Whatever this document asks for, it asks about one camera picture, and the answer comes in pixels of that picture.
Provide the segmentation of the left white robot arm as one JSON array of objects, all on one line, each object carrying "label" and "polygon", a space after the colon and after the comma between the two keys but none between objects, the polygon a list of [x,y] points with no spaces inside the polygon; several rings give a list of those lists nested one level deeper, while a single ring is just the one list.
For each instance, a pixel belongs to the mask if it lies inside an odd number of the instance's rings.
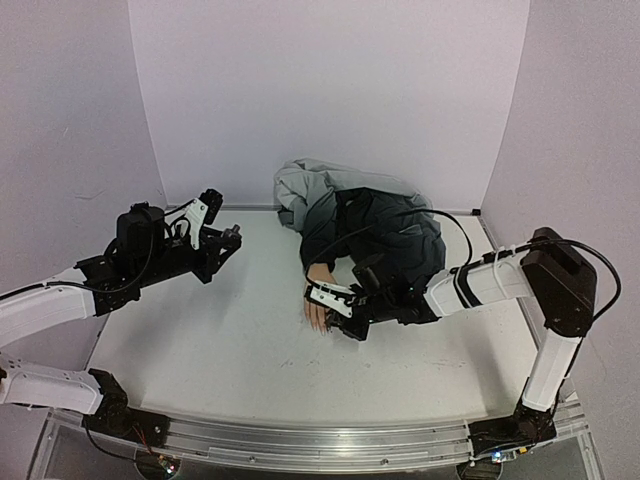
[{"label": "left white robot arm", "polygon": [[[211,282],[242,245],[238,225],[213,228],[221,205],[213,190],[170,212],[146,202],[132,205],[118,217],[103,254],[2,294],[1,344],[108,315],[139,300],[144,288],[184,274]],[[123,437],[134,429],[135,416],[112,379],[103,371],[67,371],[1,356],[2,403],[95,415],[111,435]]]}]

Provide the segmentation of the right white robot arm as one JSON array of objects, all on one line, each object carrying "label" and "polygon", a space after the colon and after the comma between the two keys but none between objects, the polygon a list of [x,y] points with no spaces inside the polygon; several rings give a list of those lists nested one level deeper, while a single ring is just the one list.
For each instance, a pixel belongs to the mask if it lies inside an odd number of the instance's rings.
[{"label": "right white robot arm", "polygon": [[535,231],[527,244],[490,252],[481,259],[434,275],[424,288],[401,276],[379,279],[379,257],[353,270],[352,287],[319,282],[306,299],[330,311],[329,324],[363,341],[375,323],[436,322],[466,310],[518,298],[541,309],[546,334],[521,395],[521,405],[546,412],[568,376],[578,346],[595,320],[597,273],[577,243],[553,229]]}]

